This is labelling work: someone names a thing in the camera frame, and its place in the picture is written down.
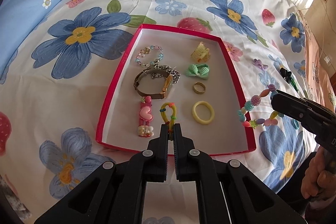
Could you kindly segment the person's right hand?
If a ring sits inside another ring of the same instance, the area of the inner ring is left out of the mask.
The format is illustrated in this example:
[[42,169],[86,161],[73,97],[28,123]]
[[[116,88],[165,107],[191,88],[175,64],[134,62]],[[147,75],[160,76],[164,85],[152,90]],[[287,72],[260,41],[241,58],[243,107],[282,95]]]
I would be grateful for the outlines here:
[[324,153],[325,149],[319,146],[305,171],[301,185],[301,194],[304,199],[316,196],[320,199],[329,199],[335,196],[335,174],[326,170]]

